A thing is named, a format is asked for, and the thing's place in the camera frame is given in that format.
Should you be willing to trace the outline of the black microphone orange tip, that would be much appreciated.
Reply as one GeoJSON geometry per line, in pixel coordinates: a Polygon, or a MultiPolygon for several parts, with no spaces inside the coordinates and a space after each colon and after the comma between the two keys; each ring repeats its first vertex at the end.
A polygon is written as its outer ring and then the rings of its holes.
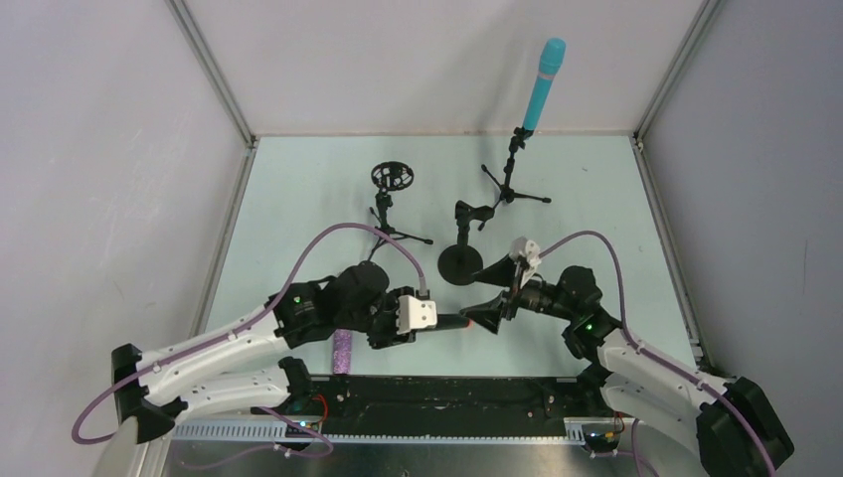
{"type": "Polygon", "coordinates": [[[449,331],[469,328],[472,321],[459,314],[441,314],[437,316],[434,331],[449,331]]]}

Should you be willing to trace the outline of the round base mic stand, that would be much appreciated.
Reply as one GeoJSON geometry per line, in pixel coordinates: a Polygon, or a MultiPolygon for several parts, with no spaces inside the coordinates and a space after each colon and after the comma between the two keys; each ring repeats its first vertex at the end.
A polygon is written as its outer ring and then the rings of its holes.
{"type": "Polygon", "coordinates": [[[490,206],[472,207],[464,201],[455,203],[456,243],[444,249],[437,260],[438,272],[446,282],[456,286],[469,285],[473,282],[473,274],[483,268],[481,254],[468,243],[471,222],[479,221],[478,229],[482,230],[494,214],[495,210],[490,206]]]}

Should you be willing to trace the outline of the clip tripod mic stand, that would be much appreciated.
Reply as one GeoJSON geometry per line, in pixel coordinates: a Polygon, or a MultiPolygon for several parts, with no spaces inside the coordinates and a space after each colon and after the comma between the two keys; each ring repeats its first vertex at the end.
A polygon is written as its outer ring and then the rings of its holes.
{"type": "Polygon", "coordinates": [[[516,191],[512,186],[512,178],[515,170],[516,165],[516,153],[519,150],[523,150],[526,147],[526,142],[534,135],[533,130],[526,129],[524,127],[516,127],[513,130],[513,135],[510,139],[510,143],[508,146],[508,157],[506,159],[505,165],[502,169],[504,177],[502,181],[499,181],[489,170],[489,168],[482,164],[480,166],[481,171],[493,182],[498,190],[498,195],[490,207],[492,213],[488,216],[488,218],[481,223],[479,226],[479,230],[482,231],[485,228],[485,224],[494,216],[497,208],[501,204],[512,204],[516,200],[533,200],[538,201],[543,204],[551,204],[552,199],[550,197],[540,197],[530,194],[524,194],[521,192],[516,191]]]}

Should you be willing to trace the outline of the light blue microphone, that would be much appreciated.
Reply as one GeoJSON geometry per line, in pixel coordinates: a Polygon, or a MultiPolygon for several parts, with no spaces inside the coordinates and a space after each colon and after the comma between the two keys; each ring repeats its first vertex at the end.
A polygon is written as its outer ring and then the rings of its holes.
{"type": "Polygon", "coordinates": [[[536,79],[527,104],[522,128],[533,134],[543,113],[553,81],[561,68],[567,49],[561,38],[549,39],[540,55],[536,79]]]}

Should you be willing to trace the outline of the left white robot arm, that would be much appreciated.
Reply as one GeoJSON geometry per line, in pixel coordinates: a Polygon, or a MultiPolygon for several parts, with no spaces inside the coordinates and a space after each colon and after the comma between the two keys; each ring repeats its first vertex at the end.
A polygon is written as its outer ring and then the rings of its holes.
{"type": "Polygon", "coordinates": [[[391,289],[386,271],[363,261],[337,276],[294,282],[235,322],[168,348],[132,344],[111,353],[116,413],[135,418],[139,443],[155,440],[201,415],[310,401],[305,344],[338,330],[362,333],[373,349],[411,343],[437,324],[428,293],[391,289]]]}

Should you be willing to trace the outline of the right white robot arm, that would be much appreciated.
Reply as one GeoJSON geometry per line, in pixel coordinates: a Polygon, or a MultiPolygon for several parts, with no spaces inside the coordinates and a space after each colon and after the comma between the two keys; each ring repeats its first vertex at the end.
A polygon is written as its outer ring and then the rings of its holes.
{"type": "Polygon", "coordinates": [[[519,310],[568,321],[566,346],[590,363],[582,379],[598,386],[610,409],[685,447],[708,475],[768,476],[793,455],[794,444],[758,384],[686,366],[626,333],[602,307],[591,269],[571,265],[550,284],[530,277],[524,260],[504,257],[472,279],[503,290],[461,315],[492,333],[519,310]]]}

